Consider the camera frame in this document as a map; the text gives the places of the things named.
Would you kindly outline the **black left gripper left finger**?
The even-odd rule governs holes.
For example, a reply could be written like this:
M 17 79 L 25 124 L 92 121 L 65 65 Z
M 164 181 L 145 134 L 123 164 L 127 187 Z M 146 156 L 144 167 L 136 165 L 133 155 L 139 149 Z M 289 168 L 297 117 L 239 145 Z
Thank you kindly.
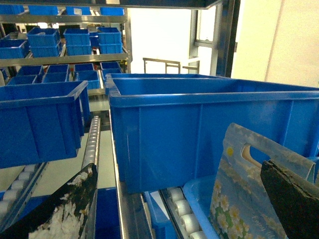
M 1 232 L 2 239 L 81 238 L 97 188 L 98 172 L 89 163 L 44 202 Z

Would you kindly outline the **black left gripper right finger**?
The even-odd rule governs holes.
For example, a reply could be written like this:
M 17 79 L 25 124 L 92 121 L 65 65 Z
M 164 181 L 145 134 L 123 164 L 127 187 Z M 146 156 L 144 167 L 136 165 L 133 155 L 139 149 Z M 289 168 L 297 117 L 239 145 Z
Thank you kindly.
M 319 237 L 319 188 L 273 160 L 264 161 L 261 179 L 290 239 Z

